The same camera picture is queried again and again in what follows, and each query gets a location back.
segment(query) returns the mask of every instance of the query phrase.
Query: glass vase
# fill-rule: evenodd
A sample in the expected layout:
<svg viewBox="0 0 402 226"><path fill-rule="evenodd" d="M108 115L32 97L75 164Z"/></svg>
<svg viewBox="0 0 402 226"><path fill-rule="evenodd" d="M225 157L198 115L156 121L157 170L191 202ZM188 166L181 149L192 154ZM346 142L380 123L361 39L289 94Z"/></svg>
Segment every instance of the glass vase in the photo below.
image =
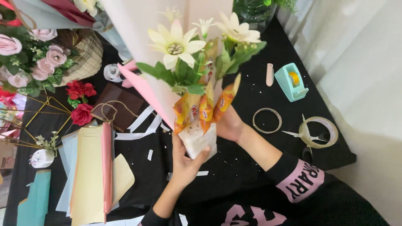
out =
<svg viewBox="0 0 402 226"><path fill-rule="evenodd" d="M276 4L266 6L263 0L234 0L233 12L239 17L240 23L248 23L250 29L260 33L267 29L274 17Z"/></svg>

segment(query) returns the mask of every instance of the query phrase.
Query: black long sleeve shirt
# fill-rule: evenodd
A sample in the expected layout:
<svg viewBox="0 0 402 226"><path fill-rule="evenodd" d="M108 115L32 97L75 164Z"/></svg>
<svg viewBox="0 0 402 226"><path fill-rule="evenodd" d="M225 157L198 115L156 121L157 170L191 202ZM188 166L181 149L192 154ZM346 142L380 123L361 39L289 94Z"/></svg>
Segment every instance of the black long sleeve shirt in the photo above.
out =
<svg viewBox="0 0 402 226"><path fill-rule="evenodd" d="M389 225L373 206L331 174L283 153L266 172L271 185L182 211L189 226ZM168 225L152 208L139 225Z"/></svg>

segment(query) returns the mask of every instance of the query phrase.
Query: hand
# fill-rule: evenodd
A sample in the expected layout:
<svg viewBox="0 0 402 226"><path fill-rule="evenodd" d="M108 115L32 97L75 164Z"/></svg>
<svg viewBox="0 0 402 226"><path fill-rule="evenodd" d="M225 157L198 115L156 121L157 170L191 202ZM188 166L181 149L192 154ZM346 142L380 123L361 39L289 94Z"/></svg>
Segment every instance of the hand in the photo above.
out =
<svg viewBox="0 0 402 226"><path fill-rule="evenodd" d="M216 123L216 134L221 138L238 142L244 125L233 106L230 105L221 120Z"/></svg>
<svg viewBox="0 0 402 226"><path fill-rule="evenodd" d="M207 146L196 159L192 160L185 156L186 148L184 147L180 137L172 133L173 143L173 175L170 183L180 189L184 189L196 177L201 165L208 158L211 147Z"/></svg>

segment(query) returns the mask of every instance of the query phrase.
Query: stack of paper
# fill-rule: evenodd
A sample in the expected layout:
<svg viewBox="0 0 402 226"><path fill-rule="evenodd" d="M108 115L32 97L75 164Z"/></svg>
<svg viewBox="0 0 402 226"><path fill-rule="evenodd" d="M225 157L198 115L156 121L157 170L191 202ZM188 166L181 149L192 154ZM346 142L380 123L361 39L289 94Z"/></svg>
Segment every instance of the stack of paper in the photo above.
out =
<svg viewBox="0 0 402 226"><path fill-rule="evenodd" d="M112 161L114 136L113 126L103 123L62 137L59 152L68 179L56 210L67 212L72 226L105 223L106 214L134 184L125 158Z"/></svg>
<svg viewBox="0 0 402 226"><path fill-rule="evenodd" d="M28 197L18 205L17 226L45 225L49 203L50 170L36 172L35 180L29 186Z"/></svg>

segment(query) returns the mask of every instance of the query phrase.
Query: scissors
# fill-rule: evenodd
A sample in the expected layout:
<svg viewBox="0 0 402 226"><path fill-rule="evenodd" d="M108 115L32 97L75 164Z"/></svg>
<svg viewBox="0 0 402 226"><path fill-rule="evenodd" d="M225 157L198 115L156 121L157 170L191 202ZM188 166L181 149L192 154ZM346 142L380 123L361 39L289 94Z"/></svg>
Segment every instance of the scissors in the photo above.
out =
<svg viewBox="0 0 402 226"><path fill-rule="evenodd" d="M282 131L282 132L293 135L298 138L300 137L300 134L291 133L291 132L287 132L287 131ZM329 142L328 135L330 135L330 134L320 134L320 135L318 135L318 137L312 137L310 135L310 131L308 130L308 126L306 126L305 133L310 140L321 140L321 141ZM307 163L313 164L313 152L311 150L311 147L307 146L303 149L302 158Z"/></svg>
<svg viewBox="0 0 402 226"><path fill-rule="evenodd" d="M288 132L288 131L282 131L282 132L290 134L290 135L293 135L293 136L298 137L298 138L300 137L300 134L291 133L291 132ZM310 140L320 140L320 141L325 141L325 142L329 141L329 139L326 138L326 134L320 134L320 135L318 135L318 137L310 136L310 131L308 130L308 126L306 126L306 131L305 132L306 132L307 137Z"/></svg>

